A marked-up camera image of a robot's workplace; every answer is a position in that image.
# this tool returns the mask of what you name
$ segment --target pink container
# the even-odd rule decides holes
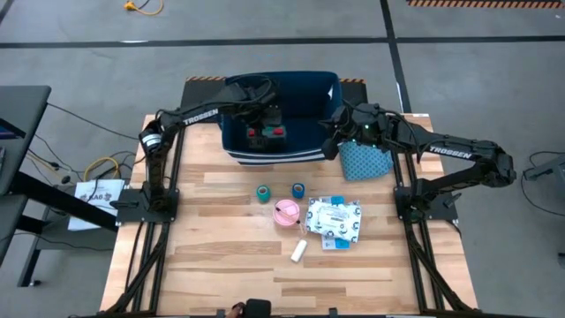
[[[287,227],[297,223],[300,217],[300,207],[295,201],[280,200],[275,207],[280,209],[280,211],[273,209],[273,218],[277,224]]]

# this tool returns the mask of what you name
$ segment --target blue tape roll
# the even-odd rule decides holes
[[[304,197],[304,185],[303,184],[294,184],[292,185],[292,196],[296,199],[302,199]]]

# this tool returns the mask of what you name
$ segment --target blue bin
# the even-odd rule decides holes
[[[282,124],[287,131],[286,146],[273,153],[254,151],[247,145],[245,124],[230,116],[222,116],[223,149],[244,165],[324,160],[321,145],[328,133],[318,121],[330,118],[342,104],[342,87],[337,75],[332,72],[261,74],[271,77],[278,84],[278,105],[282,110]],[[226,79],[226,84],[239,76]]]

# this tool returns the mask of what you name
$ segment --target wooden table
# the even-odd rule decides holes
[[[432,129],[427,115],[406,118]],[[137,159],[141,157],[139,149]],[[416,169],[422,178],[443,175],[437,155],[425,154]],[[141,186],[144,171],[143,164],[135,166],[133,187]],[[290,254],[299,230],[277,228],[272,203],[289,198],[290,186],[296,182],[305,184],[306,198],[344,195],[347,201],[361,200],[359,242],[347,251],[324,252],[320,235],[308,233],[302,261],[293,263]],[[259,203],[255,196],[261,184],[271,188],[268,204]],[[340,314],[417,313],[408,247],[392,195],[394,184],[392,171],[382,178],[346,182],[339,158],[244,167],[222,150],[217,125],[188,127],[178,180],[181,204],[170,229],[158,314],[215,314],[218,308],[231,308],[249,298],[271,300],[273,314],[327,314],[330,307],[337,307]],[[305,211],[307,200],[299,204]],[[475,307],[459,235],[444,221],[428,224],[438,270],[461,299]],[[124,290],[137,228],[127,224],[119,230],[101,309],[110,307]],[[140,241],[134,273],[142,245]],[[422,273],[427,303],[433,307],[428,275],[424,269]],[[142,308],[148,306],[152,279],[150,273]]]

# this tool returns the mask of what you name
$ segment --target gray floor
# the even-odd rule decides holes
[[[426,9],[389,2],[397,36],[565,34],[565,19],[558,18],[563,11]],[[379,2],[370,0],[166,0],[164,12],[154,18],[124,12],[121,5],[15,0],[0,26],[0,42],[386,34]],[[565,149],[559,134],[565,43],[403,44],[399,49],[413,111],[432,114],[436,131],[496,140],[514,156],[519,172],[528,167],[528,154]],[[51,85],[51,102],[130,135],[145,114],[178,106],[186,77],[302,69],[364,78],[370,100],[400,108],[386,44],[0,49],[0,85]],[[38,134],[76,169],[101,155],[136,148],[53,109]],[[37,140],[32,148],[49,156]],[[444,163],[447,171],[464,167],[455,160]],[[41,178],[29,163],[22,169]],[[535,201],[565,213],[552,179],[526,186]],[[565,218],[531,208],[517,182],[499,190],[466,190],[457,206],[480,307],[561,317],[565,269],[556,253],[565,251]],[[29,215],[40,212],[36,204],[27,209]],[[18,289],[30,243],[29,237],[16,237],[0,268],[0,317],[94,313],[110,253],[43,253],[35,277],[45,285]]]

